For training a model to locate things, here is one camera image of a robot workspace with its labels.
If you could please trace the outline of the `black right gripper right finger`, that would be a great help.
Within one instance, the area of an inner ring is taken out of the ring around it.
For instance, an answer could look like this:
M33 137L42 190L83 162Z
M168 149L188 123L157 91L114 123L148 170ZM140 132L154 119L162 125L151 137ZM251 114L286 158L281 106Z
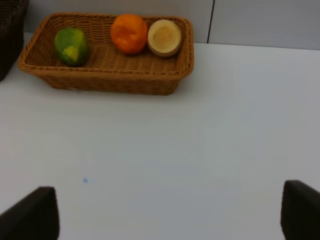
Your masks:
M286 240L318 240L320 192L300 180L285 181L280 225Z

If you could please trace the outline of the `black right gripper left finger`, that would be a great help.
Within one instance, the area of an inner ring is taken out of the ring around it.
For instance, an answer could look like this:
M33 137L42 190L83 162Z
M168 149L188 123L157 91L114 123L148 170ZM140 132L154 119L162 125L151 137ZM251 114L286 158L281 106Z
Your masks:
M38 187L0 215L2 240L57 240L59 235L59 208L54 187Z

